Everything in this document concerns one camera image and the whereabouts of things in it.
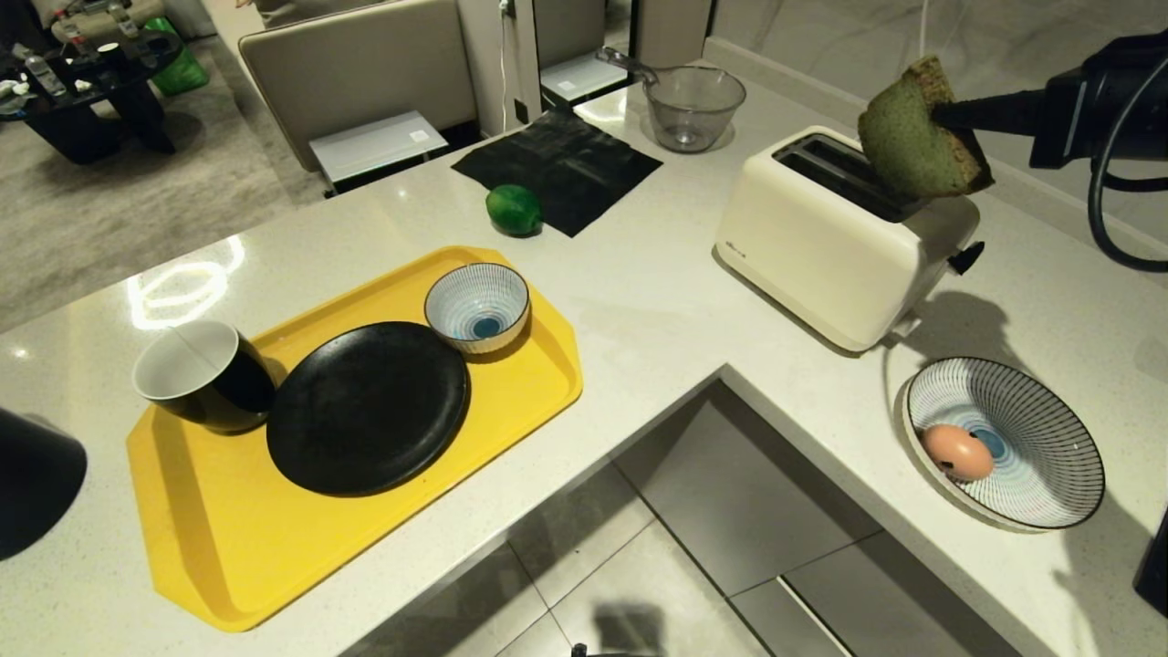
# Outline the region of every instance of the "cream toaster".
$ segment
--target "cream toaster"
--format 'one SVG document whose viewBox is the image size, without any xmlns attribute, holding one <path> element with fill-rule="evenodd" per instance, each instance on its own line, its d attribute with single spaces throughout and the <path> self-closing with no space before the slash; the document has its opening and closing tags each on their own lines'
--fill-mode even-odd
<svg viewBox="0 0 1168 657">
<path fill-rule="evenodd" d="M 722 261 L 840 347 L 881 340 L 985 244 L 968 199 L 884 189 L 860 144 L 813 126 L 751 157 L 718 227 Z"/>
</svg>

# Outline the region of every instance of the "egg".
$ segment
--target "egg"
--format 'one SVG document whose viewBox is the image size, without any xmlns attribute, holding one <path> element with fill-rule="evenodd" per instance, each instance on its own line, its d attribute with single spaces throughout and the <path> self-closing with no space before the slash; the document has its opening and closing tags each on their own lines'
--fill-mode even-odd
<svg viewBox="0 0 1168 657">
<path fill-rule="evenodd" d="M 994 471 L 994 457 L 989 454 L 989 448 L 961 427 L 930 427 L 920 442 L 929 458 L 954 478 L 976 482 Z"/>
</svg>

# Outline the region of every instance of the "white countertop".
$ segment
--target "white countertop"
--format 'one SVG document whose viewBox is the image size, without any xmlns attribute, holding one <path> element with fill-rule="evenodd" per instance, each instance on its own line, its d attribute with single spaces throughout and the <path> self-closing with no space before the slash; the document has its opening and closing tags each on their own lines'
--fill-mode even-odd
<svg viewBox="0 0 1168 657">
<path fill-rule="evenodd" d="M 748 88 L 732 143 L 701 155 L 646 138 L 639 90 L 627 108 L 624 91 L 579 108 L 665 166 L 573 240 L 495 233 L 485 191 L 449 168 L 456 153 L 180 258 L 217 263 L 180 276 L 225 278 L 203 317 L 255 334 L 439 247 L 499 249 L 575 325 L 584 367 L 575 406 L 249 632 L 213 629 L 151 586 L 125 436 L 146 408 L 128 372 L 157 331 L 134 326 L 127 284 L 0 336 L 0 406 L 90 457 L 64 519 L 0 562 L 0 655 L 334 655 L 717 373 L 1023 653 L 1163 655 L 1168 623 L 1131 585 L 1166 500 L 1166 291 L 979 194 L 976 267 L 946 277 L 906 344 L 840 355 L 711 256 L 742 161 L 822 120 Z M 918 475 L 891 395 L 955 354 L 1021 361 L 1076 410 L 1107 472 L 1094 518 L 1010 533 Z"/>
</svg>

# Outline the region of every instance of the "black table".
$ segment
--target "black table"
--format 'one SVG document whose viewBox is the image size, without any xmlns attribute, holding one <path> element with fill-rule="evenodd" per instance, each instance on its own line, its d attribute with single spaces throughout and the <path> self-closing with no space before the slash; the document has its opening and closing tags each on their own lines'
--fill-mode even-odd
<svg viewBox="0 0 1168 657">
<path fill-rule="evenodd" d="M 0 120 L 23 120 L 74 164 L 90 164 L 117 152 L 123 129 L 128 129 L 147 148 L 174 153 L 174 143 L 162 129 L 162 105 L 147 82 L 179 57 L 182 40 L 168 32 L 145 29 L 131 47 L 120 49 L 125 50 L 123 57 L 75 58 L 72 65 L 60 54 L 51 54 L 46 60 L 69 92 L 49 96 L 41 90 L 20 112 L 0 115 Z M 142 61 L 150 61 L 144 57 L 147 49 L 153 55 L 153 67 Z M 93 87 L 76 91 L 72 82 L 77 79 Z M 106 99 L 120 120 L 93 113 L 91 105 Z"/>
</svg>

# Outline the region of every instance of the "mug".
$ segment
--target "mug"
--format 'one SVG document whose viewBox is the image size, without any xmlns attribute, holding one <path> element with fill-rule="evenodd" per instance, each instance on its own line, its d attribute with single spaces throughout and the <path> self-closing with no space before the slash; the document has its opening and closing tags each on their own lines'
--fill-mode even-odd
<svg viewBox="0 0 1168 657">
<path fill-rule="evenodd" d="M 213 431 L 239 433 L 267 419 L 276 381 L 256 347 L 222 321 L 188 321 L 138 357 L 134 389 Z"/>
</svg>

